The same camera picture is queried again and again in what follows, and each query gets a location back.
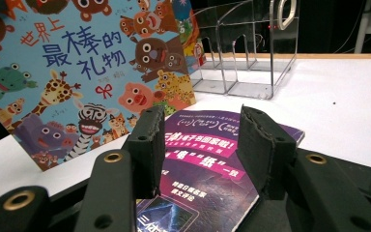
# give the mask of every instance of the picture book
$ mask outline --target picture book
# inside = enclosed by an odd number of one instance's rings
[[[131,132],[155,104],[195,103],[187,0],[6,2],[0,123],[42,170]]]
[[[137,231],[234,231],[258,200],[236,149],[240,113],[181,110],[165,122],[161,195],[137,204]],[[302,130],[281,125],[300,142]]]

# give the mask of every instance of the white table surface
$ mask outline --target white table surface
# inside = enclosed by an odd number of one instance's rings
[[[371,166],[371,60],[299,59],[271,101],[203,93],[196,98],[188,109],[255,107],[278,123],[304,130],[301,148]],[[120,148],[125,139],[41,172],[7,136],[0,140],[0,195],[29,185],[46,187],[53,195],[88,178],[96,156]]]

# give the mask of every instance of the cartoon zebra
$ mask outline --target cartoon zebra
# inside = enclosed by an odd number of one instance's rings
[[[80,100],[74,99],[74,105],[79,109],[79,131],[80,137],[71,151],[65,156],[65,161],[83,155],[89,146],[93,135],[102,128],[102,123],[106,120],[108,114],[114,114],[118,109],[106,108],[102,104],[87,103],[83,104]]]

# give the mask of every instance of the purple book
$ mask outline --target purple book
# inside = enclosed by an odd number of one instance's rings
[[[233,231],[258,200],[235,153],[240,113],[182,110],[165,122],[161,196],[137,204],[137,231]],[[297,142],[302,130],[282,128]]]

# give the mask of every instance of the acrylic organizer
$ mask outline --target acrylic organizer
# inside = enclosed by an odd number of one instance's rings
[[[297,0],[195,10],[207,61],[191,75],[194,90],[272,99],[296,59],[299,15]]]

